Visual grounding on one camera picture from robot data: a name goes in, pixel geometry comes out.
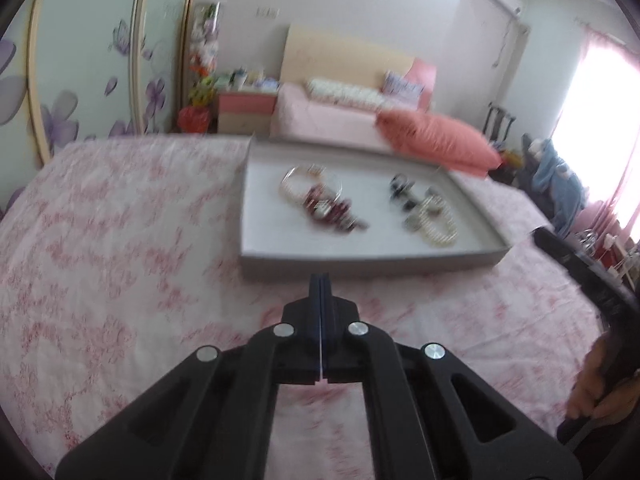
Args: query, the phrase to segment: headboard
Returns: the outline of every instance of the headboard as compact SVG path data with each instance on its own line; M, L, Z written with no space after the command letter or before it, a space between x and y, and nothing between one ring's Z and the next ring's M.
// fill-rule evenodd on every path
M389 70L406 74L415 57L356 38L299 25L289 27L280 80L304 84L313 77L382 88Z

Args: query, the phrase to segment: pink floral bedsheet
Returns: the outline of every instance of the pink floral bedsheet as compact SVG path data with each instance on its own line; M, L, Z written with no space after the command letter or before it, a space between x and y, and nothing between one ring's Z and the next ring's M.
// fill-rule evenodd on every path
M70 145L0 224L0 404L37 460L62 456L196 348L245 343L306 283L245 282L247 141ZM404 344L438 341L545 430L562 419L594 312L528 233L519 191L458 176L514 241L493 269L334 283ZM356 385L281 388L270 479L372 478Z

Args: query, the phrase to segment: electrical outlet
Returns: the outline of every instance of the electrical outlet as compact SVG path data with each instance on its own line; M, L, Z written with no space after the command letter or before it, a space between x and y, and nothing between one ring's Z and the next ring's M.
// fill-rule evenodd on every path
M272 7L258 7L255 13L258 18L270 18L275 20L280 13L280 9L273 9Z

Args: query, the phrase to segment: blue cloth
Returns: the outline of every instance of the blue cloth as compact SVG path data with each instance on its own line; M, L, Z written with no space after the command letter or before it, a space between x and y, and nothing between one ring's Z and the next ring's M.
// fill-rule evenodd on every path
M533 176L531 187L540 193L549 189L554 202L555 216L551 223L559 237L566 238L578 213L586 206L584 187L580 179L573 173L565 178L560 173L569 168L551 142L546 140L540 166Z

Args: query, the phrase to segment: metal screw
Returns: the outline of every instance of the metal screw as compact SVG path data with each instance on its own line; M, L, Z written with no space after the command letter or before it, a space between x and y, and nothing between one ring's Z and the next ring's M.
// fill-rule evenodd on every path
M447 351L442 345L431 343L424 347L424 353L429 359L442 359Z
M209 363L211 361L215 361L218 358L218 350L213 346L203 346L196 352L196 357L198 358L198 361Z
M365 335L369 331L369 327L366 323L355 321L349 325L348 330L353 335Z
M273 333L278 337L291 337L295 331L289 323L280 323L273 327Z

